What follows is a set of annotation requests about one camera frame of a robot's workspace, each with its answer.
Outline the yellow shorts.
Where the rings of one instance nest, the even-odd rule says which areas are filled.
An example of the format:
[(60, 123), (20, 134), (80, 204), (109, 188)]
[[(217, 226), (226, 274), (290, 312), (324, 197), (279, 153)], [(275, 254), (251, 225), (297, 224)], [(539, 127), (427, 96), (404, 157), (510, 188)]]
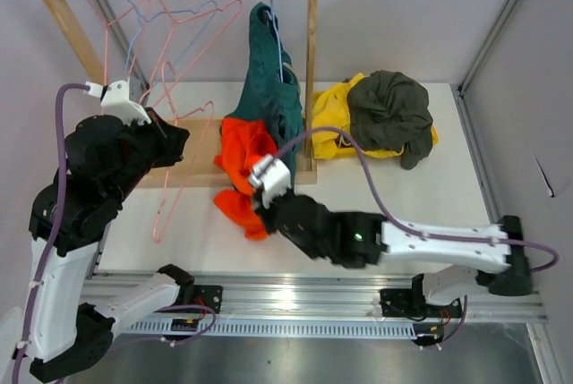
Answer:
[(370, 158), (399, 158), (406, 170), (439, 142), (428, 90), (400, 72), (358, 73), (315, 93), (312, 128), (324, 126), (346, 132)]

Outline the pink wire hanger olive shorts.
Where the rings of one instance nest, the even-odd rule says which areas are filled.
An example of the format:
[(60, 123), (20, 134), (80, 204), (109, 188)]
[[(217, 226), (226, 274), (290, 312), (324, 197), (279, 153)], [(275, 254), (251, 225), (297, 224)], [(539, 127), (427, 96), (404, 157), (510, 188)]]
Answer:
[[(158, 0), (158, 2), (160, 3), (162, 10), (166, 9), (171, 11), (167, 4), (165, 3), (164, 0)], [(141, 97), (138, 99), (138, 103), (139, 104), (145, 104), (147, 102), (148, 96), (151, 93), (152, 89), (154, 88), (154, 86), (159, 82), (162, 83), (163, 85), (166, 84), (165, 81), (165, 72), (166, 70), (170, 70), (172, 72), (172, 74), (175, 76), (175, 79), (172, 83), (173, 86), (175, 86), (183, 77), (184, 75), (201, 59), (201, 57), (203, 56), (204, 53), (206, 53), (210, 47), (220, 38), (220, 36), (225, 32), (225, 30), (229, 27), (229, 25), (235, 20), (235, 18), (239, 15), (239, 13), (243, 10), (243, 1), (242, 0), (230, 0), (228, 1), (225, 5), (223, 6), (219, 6), (218, 9), (216, 11), (212, 10), (211, 8), (204, 8), (204, 11), (208, 11), (208, 12), (213, 12), (215, 14), (215, 16), (218, 13), (223, 13), (227, 8), (229, 7), (237, 7), (236, 12), (233, 14), (232, 17), (229, 18), (229, 20), (225, 23), (225, 25), (222, 27), (222, 29), (217, 33), (217, 35), (209, 42), (209, 44), (206, 45), (205, 48), (202, 49), (202, 51), (187, 65), (187, 67), (182, 71), (181, 74), (177, 74), (176, 70), (174, 69), (174, 64), (177, 64), (177, 62), (172, 63), (171, 61), (169, 61), (167, 59), (166, 53), (167, 50), (169, 49), (171, 40), (175, 34), (176, 28), (180, 25), (184, 25), (186, 23), (192, 22), (192, 21), (196, 21), (199, 20), (202, 17), (207, 16), (209, 18), (209, 16), (207, 14), (196, 14), (196, 15), (192, 15), (192, 14), (172, 14), (172, 15), (168, 15), (168, 16), (164, 16), (166, 18), (169, 19), (170, 21), (170, 31), (167, 35), (167, 38), (164, 42), (164, 45), (162, 47), (162, 50), (158, 56), (158, 60), (154, 66), (154, 69), (151, 73), (150, 76), (150, 88), (148, 90), (146, 90)]]

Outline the light blue wire hanger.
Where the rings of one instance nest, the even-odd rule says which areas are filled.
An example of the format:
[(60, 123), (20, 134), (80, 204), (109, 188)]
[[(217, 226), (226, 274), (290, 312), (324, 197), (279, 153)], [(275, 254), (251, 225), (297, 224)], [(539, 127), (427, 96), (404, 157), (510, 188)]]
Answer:
[(133, 37), (131, 38), (131, 40), (129, 41), (129, 44), (128, 44), (128, 48), (127, 48), (127, 52), (126, 52), (126, 56), (125, 56), (125, 60), (124, 60), (124, 72), (125, 73), (128, 73), (131, 70), (131, 68), (135, 67), (135, 65), (136, 65), (136, 62), (137, 62), (136, 47), (137, 47), (137, 44), (139, 43), (140, 37), (143, 34), (143, 31), (145, 30), (145, 27), (148, 24), (154, 22), (159, 17), (168, 16), (168, 15), (172, 15), (172, 14), (192, 14), (192, 15), (207, 14), (209, 16), (206, 25), (196, 34), (196, 36), (192, 39), (191, 43), (188, 44), (184, 48), (184, 50), (181, 52), (181, 54), (175, 60), (176, 62), (179, 62), (183, 58), (185, 53), (191, 48), (192, 44), (202, 34), (202, 31), (209, 25), (212, 18), (215, 16), (215, 14), (213, 12), (204, 11), (204, 8), (211, 8), (214, 11), (216, 11), (218, 9), (218, 3), (215, 0), (207, 0), (204, 3), (202, 3), (201, 5), (199, 5), (196, 9), (183, 9), (183, 10), (174, 10), (174, 11), (169, 11), (169, 10), (163, 9), (162, 11), (157, 11), (157, 12), (152, 13), (152, 14), (144, 14), (141, 11), (138, 4), (135, 3), (133, 0), (125, 0), (125, 1), (128, 3), (128, 5), (130, 5), (129, 12), (134, 12), (135, 17), (136, 17), (136, 21), (139, 24), (139, 28), (134, 33)]

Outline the dark green shorts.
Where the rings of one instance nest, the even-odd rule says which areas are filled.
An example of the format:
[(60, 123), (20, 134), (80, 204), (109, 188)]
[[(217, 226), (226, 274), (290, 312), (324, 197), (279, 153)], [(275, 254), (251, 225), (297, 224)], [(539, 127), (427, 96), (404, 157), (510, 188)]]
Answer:
[(278, 78), (278, 47), (269, 19), (269, 5), (257, 3), (249, 13), (249, 59), (242, 93), (230, 117), (262, 120), (274, 142), (283, 147), (303, 133), (299, 81), (283, 48), (285, 81)]

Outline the olive green shorts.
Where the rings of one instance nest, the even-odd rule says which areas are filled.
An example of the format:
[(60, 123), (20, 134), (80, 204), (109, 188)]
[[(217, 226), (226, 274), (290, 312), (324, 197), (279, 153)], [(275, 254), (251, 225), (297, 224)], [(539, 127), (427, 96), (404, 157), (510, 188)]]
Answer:
[(433, 148), (429, 93), (400, 72), (376, 71), (347, 94), (350, 133), (362, 151), (394, 151), (405, 170)]

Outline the blue wire hanger green shorts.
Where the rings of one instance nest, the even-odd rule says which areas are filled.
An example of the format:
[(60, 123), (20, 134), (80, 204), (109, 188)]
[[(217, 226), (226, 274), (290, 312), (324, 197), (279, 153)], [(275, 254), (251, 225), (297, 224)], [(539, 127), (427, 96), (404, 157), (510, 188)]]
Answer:
[(276, 38), (277, 47), (278, 47), (278, 78), (281, 82), (284, 82), (285, 76), (284, 76), (284, 65), (283, 65), (283, 55), (282, 55), (283, 47), (282, 47), (282, 41), (281, 41), (281, 37), (280, 37), (280, 30), (279, 30), (279, 26), (278, 26), (278, 17), (277, 17), (277, 13), (275, 10), (274, 0), (269, 0), (269, 19), (271, 21), (272, 28), (275, 32), (275, 38)]

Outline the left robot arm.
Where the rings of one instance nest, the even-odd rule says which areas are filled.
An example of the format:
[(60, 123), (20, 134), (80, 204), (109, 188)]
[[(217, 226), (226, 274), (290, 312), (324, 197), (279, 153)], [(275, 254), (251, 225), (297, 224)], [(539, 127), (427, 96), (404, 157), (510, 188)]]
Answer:
[(81, 290), (107, 226), (152, 169), (182, 161), (190, 133), (152, 108), (149, 121), (94, 115), (64, 139), (54, 182), (33, 202), (33, 269), (42, 273), (31, 314), (30, 374), (42, 383), (95, 365), (127, 328), (154, 311), (187, 311), (194, 278), (173, 264), (146, 283), (103, 303), (82, 303)]

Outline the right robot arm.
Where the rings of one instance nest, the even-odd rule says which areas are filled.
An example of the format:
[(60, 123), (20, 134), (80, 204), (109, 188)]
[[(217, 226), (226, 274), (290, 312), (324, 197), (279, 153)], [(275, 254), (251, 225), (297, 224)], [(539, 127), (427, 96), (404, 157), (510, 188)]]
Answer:
[(408, 302), (419, 315), (467, 294), (519, 297), (533, 291), (517, 216), (473, 229), (420, 226), (422, 234), (414, 235), (404, 222), (393, 224), (376, 213), (331, 211), (292, 190), (271, 201), (256, 193), (253, 210), (268, 232), (280, 233), (312, 260), (328, 259), (345, 269), (388, 261), (445, 264), (445, 269), (413, 277)]

